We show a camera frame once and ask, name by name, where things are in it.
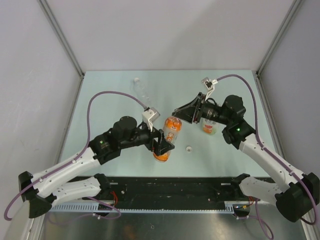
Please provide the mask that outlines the orange label tea bottle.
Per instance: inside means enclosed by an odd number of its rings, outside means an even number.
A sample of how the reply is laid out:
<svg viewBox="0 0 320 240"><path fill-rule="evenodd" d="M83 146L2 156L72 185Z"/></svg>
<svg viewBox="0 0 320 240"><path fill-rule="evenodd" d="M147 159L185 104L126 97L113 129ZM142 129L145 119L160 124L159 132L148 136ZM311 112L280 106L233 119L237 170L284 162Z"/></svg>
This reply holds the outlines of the orange label tea bottle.
<svg viewBox="0 0 320 240"><path fill-rule="evenodd" d="M162 130L164 131L165 139L172 144L175 143L181 129L182 129L182 121L179 118L174 116L168 117L165 120L164 126L162 128ZM170 154L171 154L171 151L168 151L160 156L157 156L155 153L153 153L153 156L159 162L164 163L169 159Z"/></svg>

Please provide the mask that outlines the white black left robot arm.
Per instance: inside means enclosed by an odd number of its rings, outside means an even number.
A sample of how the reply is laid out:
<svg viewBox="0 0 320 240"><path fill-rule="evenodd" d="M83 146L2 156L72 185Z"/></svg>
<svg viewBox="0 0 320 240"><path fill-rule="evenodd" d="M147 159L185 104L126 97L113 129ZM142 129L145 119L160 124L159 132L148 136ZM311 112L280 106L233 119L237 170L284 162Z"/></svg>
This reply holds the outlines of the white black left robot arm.
<svg viewBox="0 0 320 240"><path fill-rule="evenodd" d="M166 140L163 130L150 130L146 123L137 124L133 117L124 116L108 131L91 140L84 151L42 172L21 173L19 190L22 200L29 204L28 217L40 217L56 205L79 198L107 199L111 188L104 174L98 173L81 181L73 179L119 157L124 149L142 145L157 156L175 148Z"/></svg>

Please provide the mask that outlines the white orange-bottle cap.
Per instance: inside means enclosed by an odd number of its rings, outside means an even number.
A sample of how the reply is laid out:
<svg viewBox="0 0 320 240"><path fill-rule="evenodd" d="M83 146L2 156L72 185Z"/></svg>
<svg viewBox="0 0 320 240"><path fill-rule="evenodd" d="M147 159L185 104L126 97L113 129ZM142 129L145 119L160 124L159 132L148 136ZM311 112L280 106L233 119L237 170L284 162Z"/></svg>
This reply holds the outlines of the white orange-bottle cap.
<svg viewBox="0 0 320 240"><path fill-rule="evenodd" d="M188 153L191 153L193 151L193 148L191 146L187 146L185 149Z"/></svg>

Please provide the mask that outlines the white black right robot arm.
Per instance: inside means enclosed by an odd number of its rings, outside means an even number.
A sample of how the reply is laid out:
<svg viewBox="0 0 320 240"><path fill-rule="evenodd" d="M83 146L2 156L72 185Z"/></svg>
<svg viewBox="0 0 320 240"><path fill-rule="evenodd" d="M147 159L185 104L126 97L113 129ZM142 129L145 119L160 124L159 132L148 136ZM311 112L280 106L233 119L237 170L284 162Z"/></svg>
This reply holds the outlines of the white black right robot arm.
<svg viewBox="0 0 320 240"><path fill-rule="evenodd" d="M242 201L247 196L275 205L290 222L301 220L320 202L320 179L290 165L260 140L258 131L244 119L246 108L237 95L229 95L222 105L209 102L199 93L191 102L176 108L172 115L190 124L206 119L223 124L225 142L254 160L274 181L258 180L248 174L237 177L231 196Z"/></svg>

